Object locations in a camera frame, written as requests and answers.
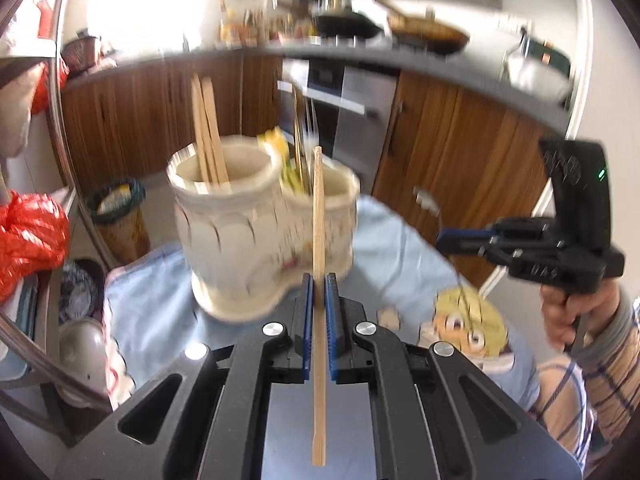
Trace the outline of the right forearm striped sleeve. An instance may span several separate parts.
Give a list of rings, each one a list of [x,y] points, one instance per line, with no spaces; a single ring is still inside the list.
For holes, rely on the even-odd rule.
[[[620,438],[639,406],[639,313],[620,287],[608,327],[576,356],[538,366],[538,399],[529,415],[588,474]]]

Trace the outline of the person's right hand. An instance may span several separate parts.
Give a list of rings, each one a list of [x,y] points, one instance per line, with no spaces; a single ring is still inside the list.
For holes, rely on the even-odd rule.
[[[563,289],[542,285],[540,296],[548,343],[561,351],[575,341],[577,330],[573,324],[578,318],[587,321],[586,332],[592,339],[608,327],[620,306],[620,284],[605,280],[594,294],[570,296]]]

